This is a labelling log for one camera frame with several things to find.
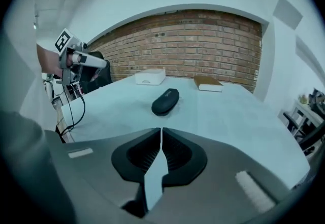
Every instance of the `brown book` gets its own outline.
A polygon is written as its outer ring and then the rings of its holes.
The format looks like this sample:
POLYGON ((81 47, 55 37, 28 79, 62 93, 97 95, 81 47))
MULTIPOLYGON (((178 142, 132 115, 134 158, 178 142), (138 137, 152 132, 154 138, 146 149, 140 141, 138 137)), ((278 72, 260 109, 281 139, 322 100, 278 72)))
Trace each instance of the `brown book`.
POLYGON ((223 89, 219 81, 208 76, 194 76, 194 82, 199 90, 222 92, 223 89))

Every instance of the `chair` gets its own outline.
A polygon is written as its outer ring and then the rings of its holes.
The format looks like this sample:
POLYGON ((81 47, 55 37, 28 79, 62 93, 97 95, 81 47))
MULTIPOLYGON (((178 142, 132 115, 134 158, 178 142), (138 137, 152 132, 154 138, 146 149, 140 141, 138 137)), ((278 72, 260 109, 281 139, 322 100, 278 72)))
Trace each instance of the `chair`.
POLYGON ((299 145, 301 149, 304 151, 315 144, 318 140, 320 140, 325 135, 325 121, 315 128, 311 133, 307 134, 299 141, 299 145))
POLYGON ((94 81, 80 82, 80 85, 85 94, 90 93, 98 89, 99 87, 104 87, 112 83, 111 65, 108 60, 106 62, 107 62, 106 67, 99 72, 98 77, 94 81))
POLYGON ((292 133, 295 129, 299 129, 299 126, 298 124, 296 123, 296 121, 291 117, 289 116, 289 114, 287 112, 284 112, 283 113, 284 117, 286 119, 288 119, 289 121, 289 125, 288 125, 288 130, 292 133))

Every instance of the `table surface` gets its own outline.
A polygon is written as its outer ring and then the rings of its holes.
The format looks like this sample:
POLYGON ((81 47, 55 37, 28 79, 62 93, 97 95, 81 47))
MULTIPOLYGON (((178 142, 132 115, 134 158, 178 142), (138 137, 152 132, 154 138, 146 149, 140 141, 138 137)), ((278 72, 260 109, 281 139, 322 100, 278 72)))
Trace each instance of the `table surface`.
MULTIPOLYGON (((134 76, 84 95, 86 112, 71 131, 76 142, 115 137, 151 128, 170 127, 237 147, 292 188, 310 167, 285 125, 241 85, 224 83, 222 93, 199 91, 193 79, 167 77, 161 85, 136 85, 134 76), (151 104, 168 88, 180 99, 167 116, 151 104)), ((82 115, 80 98, 70 103, 74 121, 82 115)), ((67 125, 68 105, 62 107, 67 125)))

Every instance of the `black cable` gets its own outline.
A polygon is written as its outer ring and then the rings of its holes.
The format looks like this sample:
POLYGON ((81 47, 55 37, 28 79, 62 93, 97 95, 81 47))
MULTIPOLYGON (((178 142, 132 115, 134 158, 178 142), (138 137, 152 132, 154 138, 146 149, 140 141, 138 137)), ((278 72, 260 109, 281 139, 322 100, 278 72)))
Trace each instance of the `black cable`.
POLYGON ((62 95, 62 94, 63 94, 63 92, 64 92, 64 87, 63 87, 63 91, 62 91, 62 93, 61 93, 61 94, 57 95, 57 94, 55 94, 55 93, 54 93, 54 95, 55 95, 55 96, 60 96, 60 95, 62 95))
MULTIPOLYGON (((79 93, 79 91, 73 86, 73 85, 71 85, 71 87, 73 88, 73 90, 76 92, 76 93, 79 93)), ((80 95, 78 95, 80 98, 81 98, 81 100, 82 100, 82 103, 83 103, 83 113, 82 113, 82 116, 80 117, 80 119, 76 122, 76 123, 74 123, 73 122, 73 119, 72 119, 72 125, 69 125, 69 126, 67 126, 66 127, 66 129, 64 129, 63 131, 62 131, 62 135, 64 135, 64 134, 66 134, 65 133, 65 131, 67 131, 67 132, 69 132, 69 131, 71 131, 73 128, 74 128, 74 126, 76 126, 82 119, 83 119, 83 116, 85 115, 85 112, 86 112, 86 103, 85 103, 85 100, 84 100, 84 98, 83 98, 83 96, 80 94, 80 95)))
MULTIPOLYGON (((66 90, 65 90, 65 88, 64 88, 64 86, 63 86, 63 91, 64 91, 64 94, 66 95, 66 98, 67 98, 67 101, 68 101, 68 105, 69 105, 69 108, 70 108, 70 113, 71 113, 71 118, 72 118, 72 126, 74 125, 74 121, 73 121, 73 115, 72 115, 72 111, 71 111, 71 106, 70 106, 70 102, 69 102, 69 99, 68 99, 68 96, 67 96, 67 93, 66 93, 66 90)), ((65 130, 67 130, 67 129, 69 129, 71 126, 69 125, 68 127, 66 127, 63 131, 62 131, 62 136, 64 135, 64 132, 65 132, 65 130)))
POLYGON ((60 123, 61 123, 61 121, 64 119, 64 117, 63 118, 61 118, 61 120, 56 124, 56 126, 58 126, 60 123))

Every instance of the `black eyeglass case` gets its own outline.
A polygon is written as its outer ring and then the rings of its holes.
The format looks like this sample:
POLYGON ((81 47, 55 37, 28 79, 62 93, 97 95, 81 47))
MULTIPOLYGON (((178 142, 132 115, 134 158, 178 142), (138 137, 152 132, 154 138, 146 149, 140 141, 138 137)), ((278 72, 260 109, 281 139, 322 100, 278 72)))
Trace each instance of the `black eyeglass case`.
POLYGON ((172 111, 178 100, 178 90, 169 88, 152 103, 151 110, 157 116, 166 116, 172 111))

